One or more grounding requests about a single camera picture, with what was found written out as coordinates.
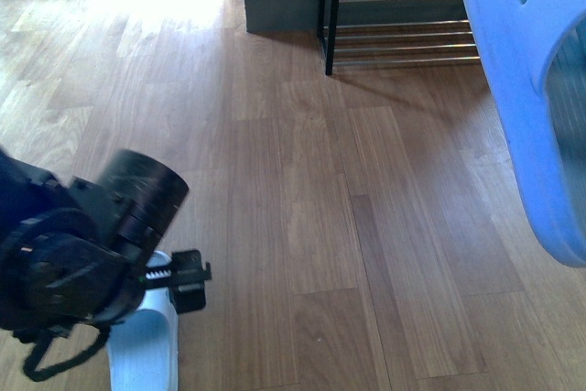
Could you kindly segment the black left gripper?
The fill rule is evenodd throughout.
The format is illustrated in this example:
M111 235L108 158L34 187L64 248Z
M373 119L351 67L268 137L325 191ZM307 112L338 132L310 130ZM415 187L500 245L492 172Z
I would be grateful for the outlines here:
M165 289L178 314L203 310L207 305L205 283L212 279L210 262L202 262L197 249L167 255L155 251L139 278L144 289Z

